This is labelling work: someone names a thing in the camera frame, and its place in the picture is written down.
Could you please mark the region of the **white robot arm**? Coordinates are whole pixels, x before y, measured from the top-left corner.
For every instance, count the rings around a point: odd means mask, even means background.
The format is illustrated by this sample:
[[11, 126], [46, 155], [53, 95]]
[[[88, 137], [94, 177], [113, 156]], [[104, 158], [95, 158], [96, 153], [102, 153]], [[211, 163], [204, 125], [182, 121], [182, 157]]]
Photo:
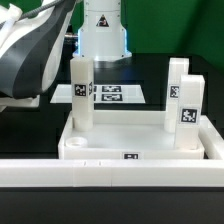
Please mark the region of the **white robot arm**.
[[37, 107], [39, 96], [54, 82], [63, 43], [78, 3], [84, 22], [75, 55], [97, 67], [129, 59], [127, 32], [121, 25], [121, 0], [42, 0], [24, 13], [0, 5], [0, 112], [7, 107]]

